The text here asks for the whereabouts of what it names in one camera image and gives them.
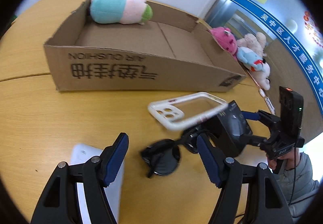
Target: open cardboard box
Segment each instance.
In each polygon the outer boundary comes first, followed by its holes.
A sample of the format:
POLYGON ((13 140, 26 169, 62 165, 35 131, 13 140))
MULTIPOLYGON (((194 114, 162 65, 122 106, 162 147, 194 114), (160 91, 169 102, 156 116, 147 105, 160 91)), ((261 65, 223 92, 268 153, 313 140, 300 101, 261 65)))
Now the open cardboard box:
POLYGON ((86 0, 44 45, 58 90, 226 92, 246 74, 197 17, 148 2, 145 25, 98 24, 86 0))

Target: blue rubber pad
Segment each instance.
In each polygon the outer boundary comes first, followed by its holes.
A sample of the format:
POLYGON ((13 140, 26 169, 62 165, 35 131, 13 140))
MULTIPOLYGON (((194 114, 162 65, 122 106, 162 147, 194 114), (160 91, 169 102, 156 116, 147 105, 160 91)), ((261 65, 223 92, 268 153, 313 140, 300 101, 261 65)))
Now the blue rubber pad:
POLYGON ((245 119, 250 119, 250 120, 259 120, 260 119, 260 115, 258 113, 249 112, 249 111, 241 111, 241 113, 245 119))
POLYGON ((107 186, 109 186, 109 184, 116 179, 122 161, 127 153, 128 146, 129 137, 128 135, 124 134, 107 164, 107 172, 104 178, 104 182, 107 186))
POLYGON ((219 166, 202 136, 197 137, 196 144, 197 150, 199 151, 200 157, 202 159, 206 172, 209 175, 210 181, 217 187, 221 186, 222 181, 219 175, 219 166))

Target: sunglasses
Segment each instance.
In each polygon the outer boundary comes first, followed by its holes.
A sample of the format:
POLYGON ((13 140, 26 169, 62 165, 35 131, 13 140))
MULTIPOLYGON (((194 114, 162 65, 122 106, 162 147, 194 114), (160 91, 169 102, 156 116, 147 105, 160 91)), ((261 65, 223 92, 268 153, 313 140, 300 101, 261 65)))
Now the sunglasses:
POLYGON ((150 167, 147 177, 151 178, 155 173, 160 176, 167 176, 177 169, 180 163, 179 145, 183 145, 189 152, 198 154, 197 137, 206 132, 201 125, 184 130, 178 140, 159 140, 140 152, 143 160, 150 167))

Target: white plush toy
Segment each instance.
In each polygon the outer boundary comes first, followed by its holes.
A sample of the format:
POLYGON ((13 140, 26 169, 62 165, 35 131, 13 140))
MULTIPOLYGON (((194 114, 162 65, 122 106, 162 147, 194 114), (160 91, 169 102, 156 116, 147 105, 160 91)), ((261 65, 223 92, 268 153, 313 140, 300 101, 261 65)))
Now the white plush toy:
POLYGON ((268 65, 268 63, 266 63, 265 59, 264 59, 263 65, 264 65, 264 72, 250 71, 250 74, 262 89, 269 90, 270 80, 268 77, 270 75, 270 66, 268 65))

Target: hand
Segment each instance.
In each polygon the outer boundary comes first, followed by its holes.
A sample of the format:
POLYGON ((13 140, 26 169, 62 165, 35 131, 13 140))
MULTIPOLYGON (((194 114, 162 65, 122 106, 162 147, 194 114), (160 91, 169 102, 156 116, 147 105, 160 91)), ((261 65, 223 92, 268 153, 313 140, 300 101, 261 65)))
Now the hand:
MULTIPOLYGON (((294 148, 290 152, 284 154, 283 156, 279 156, 278 159, 286 159, 287 160, 285 170, 293 169, 295 167, 294 148)), ((299 149, 296 148, 296 166, 299 164, 299 161, 300 161, 299 149)), ((270 167, 272 170, 275 170, 275 168, 277 166, 276 159, 270 160, 267 157, 267 162, 268 162, 268 167, 270 167)))

